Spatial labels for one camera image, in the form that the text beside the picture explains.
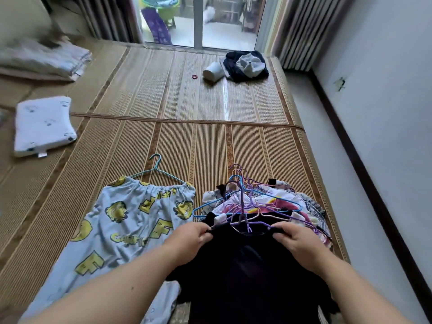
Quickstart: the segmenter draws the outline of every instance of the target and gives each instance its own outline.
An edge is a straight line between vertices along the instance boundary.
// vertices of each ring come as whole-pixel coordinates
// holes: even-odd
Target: pajama pants
[[[193,220],[194,196],[195,189],[189,183],[157,187],[122,176],[108,184],[63,249],[23,318],[160,246],[179,225]],[[176,281],[164,282],[142,323],[167,323],[179,292]]]

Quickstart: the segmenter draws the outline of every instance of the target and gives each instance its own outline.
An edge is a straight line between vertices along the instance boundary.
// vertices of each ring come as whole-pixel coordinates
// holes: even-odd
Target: teal hanger
[[[138,176],[140,176],[140,175],[142,175],[142,174],[149,173],[149,172],[151,172],[151,171],[156,171],[156,172],[163,173],[163,174],[165,174],[165,175],[167,175],[167,176],[169,176],[169,177],[171,177],[171,178],[173,178],[173,179],[175,179],[175,180],[179,180],[181,183],[186,183],[186,182],[182,181],[181,179],[179,179],[179,178],[177,178],[177,177],[175,177],[175,176],[172,176],[171,174],[169,174],[169,173],[163,171],[162,169],[159,169],[159,168],[158,168],[159,163],[160,163],[161,160],[162,160],[162,156],[161,156],[159,153],[154,153],[154,154],[152,154],[152,156],[151,156],[150,158],[148,158],[148,159],[151,160],[151,159],[153,159],[153,158],[156,157],[156,156],[158,156],[158,160],[156,160],[156,164],[155,164],[155,166],[154,166],[152,169],[148,169],[148,170],[146,170],[146,171],[142,171],[142,172],[140,172],[140,173],[133,174],[133,175],[131,175],[130,177],[135,178],[135,177],[138,177]]]

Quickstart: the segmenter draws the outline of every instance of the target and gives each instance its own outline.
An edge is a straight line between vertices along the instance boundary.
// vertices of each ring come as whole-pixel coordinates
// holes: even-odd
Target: person's left hand
[[[184,265],[190,262],[198,253],[198,250],[213,235],[206,233],[210,227],[205,223],[186,223],[176,228],[173,233],[164,241],[164,246],[170,248],[178,260],[177,265]]]

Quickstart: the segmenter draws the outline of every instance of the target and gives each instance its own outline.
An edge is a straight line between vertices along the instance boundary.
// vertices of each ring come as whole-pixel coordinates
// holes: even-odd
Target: black clothing
[[[226,59],[223,61],[223,65],[231,76],[231,79],[235,82],[241,81],[252,81],[255,79],[266,79],[269,77],[269,71],[267,70],[267,65],[263,69],[262,72],[256,77],[248,77],[244,72],[236,65],[236,62],[240,59],[241,56],[245,56],[246,54],[252,54],[255,57],[258,57],[262,63],[266,63],[264,61],[263,56],[258,51],[231,51],[226,54]]]
[[[338,311],[326,283],[273,239],[274,229],[253,230],[216,226],[195,259],[168,276],[180,283],[178,302],[191,301],[190,324],[320,323],[318,305],[324,314]]]

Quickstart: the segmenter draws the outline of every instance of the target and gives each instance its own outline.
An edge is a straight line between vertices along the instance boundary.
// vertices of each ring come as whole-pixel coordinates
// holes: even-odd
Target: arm
[[[273,226],[282,228],[286,233],[275,233],[273,238],[282,243],[300,265],[327,283],[347,323],[412,323],[376,292],[350,264],[328,250],[311,229],[289,222]]]
[[[74,290],[26,324],[140,323],[165,278],[213,236],[204,223],[178,227],[159,248]]]

